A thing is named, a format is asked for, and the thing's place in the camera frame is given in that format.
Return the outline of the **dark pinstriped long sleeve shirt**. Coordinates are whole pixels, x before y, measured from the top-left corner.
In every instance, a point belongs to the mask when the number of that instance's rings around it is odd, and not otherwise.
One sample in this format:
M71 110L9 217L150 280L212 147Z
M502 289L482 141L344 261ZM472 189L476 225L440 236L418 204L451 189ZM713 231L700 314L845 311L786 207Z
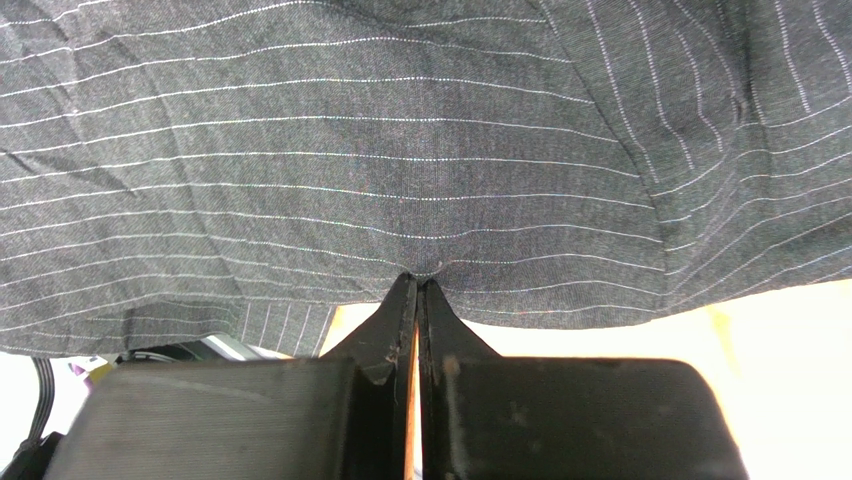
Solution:
M534 329L849 277L850 3L2 3L4 352L310 356L403 273Z

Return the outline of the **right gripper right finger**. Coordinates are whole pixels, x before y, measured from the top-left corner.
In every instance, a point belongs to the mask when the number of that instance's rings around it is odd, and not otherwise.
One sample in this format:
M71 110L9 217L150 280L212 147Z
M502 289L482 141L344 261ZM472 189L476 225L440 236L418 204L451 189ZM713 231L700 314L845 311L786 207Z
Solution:
M427 479L744 479L708 383L687 363L505 357L419 287Z

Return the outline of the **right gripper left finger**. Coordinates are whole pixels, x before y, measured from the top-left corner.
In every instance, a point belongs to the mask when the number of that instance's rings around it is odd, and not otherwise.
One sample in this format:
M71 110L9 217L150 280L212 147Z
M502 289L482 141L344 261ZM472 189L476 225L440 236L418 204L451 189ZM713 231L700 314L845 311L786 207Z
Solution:
M95 388L50 479L401 479L417 296L399 276L319 358L131 364Z

